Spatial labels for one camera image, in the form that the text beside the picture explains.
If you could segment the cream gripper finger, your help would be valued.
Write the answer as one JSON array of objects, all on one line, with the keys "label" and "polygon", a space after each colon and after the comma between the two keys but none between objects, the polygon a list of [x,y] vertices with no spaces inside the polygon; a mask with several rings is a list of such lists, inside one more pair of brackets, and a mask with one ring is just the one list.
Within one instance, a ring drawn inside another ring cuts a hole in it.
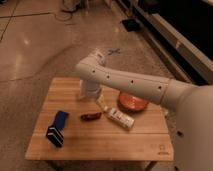
[{"label": "cream gripper finger", "polygon": [[96,100],[96,104],[102,109],[106,109],[106,103],[103,95],[100,95],[99,98]]}]

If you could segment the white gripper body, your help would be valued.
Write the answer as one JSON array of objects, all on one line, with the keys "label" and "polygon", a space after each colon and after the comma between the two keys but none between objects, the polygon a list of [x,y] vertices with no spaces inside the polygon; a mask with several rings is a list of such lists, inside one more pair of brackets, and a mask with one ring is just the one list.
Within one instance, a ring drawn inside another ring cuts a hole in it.
[{"label": "white gripper body", "polygon": [[94,82],[80,81],[80,97],[97,99],[101,94],[101,86]]}]

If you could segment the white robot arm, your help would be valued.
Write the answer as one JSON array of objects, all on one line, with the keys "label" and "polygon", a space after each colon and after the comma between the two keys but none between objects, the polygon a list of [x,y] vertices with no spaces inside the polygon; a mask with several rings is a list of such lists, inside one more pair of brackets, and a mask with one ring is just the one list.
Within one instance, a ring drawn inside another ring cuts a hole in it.
[{"label": "white robot arm", "polygon": [[174,167],[177,171],[213,171],[213,85],[110,69],[98,51],[80,60],[75,71],[102,84],[176,113]]}]

